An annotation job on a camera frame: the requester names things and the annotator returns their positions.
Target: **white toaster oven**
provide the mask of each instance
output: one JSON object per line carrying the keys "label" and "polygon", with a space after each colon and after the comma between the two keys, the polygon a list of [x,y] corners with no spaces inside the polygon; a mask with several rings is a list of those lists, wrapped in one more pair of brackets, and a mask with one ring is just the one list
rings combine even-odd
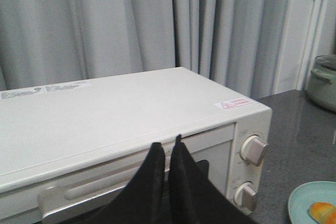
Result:
{"label": "white toaster oven", "polygon": [[184,68],[0,92],[0,223],[58,223],[100,207],[152,142],[175,137],[238,209],[255,208],[271,109]]}

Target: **gray curtain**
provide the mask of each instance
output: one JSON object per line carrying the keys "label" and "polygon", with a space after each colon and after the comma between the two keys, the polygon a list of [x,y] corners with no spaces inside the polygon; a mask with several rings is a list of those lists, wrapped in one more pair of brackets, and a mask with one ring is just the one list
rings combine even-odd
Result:
{"label": "gray curtain", "polygon": [[183,66],[271,93],[287,0],[0,0],[0,90]]}

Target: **countertop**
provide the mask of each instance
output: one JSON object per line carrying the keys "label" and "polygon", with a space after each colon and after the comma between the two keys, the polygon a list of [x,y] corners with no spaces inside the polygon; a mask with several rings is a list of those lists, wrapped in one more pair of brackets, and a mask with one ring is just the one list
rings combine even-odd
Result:
{"label": "countertop", "polygon": [[259,224],[291,224],[287,202],[301,184],[336,182],[336,113],[313,103],[304,91],[261,98],[273,110],[257,208]]}

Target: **bread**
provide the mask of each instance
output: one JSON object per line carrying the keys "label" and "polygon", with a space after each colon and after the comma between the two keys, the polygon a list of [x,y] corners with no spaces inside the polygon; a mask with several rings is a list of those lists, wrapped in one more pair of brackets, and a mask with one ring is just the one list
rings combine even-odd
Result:
{"label": "bread", "polygon": [[326,202],[315,202],[308,211],[319,224],[336,224],[336,207]]}

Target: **light blue plate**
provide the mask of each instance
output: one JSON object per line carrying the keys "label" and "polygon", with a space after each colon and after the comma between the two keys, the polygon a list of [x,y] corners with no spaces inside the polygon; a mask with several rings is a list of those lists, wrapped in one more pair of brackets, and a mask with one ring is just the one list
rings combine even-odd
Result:
{"label": "light blue plate", "polygon": [[317,224],[308,214],[314,202],[336,206],[336,182],[315,181],[297,187],[288,200],[289,218],[293,224]]}

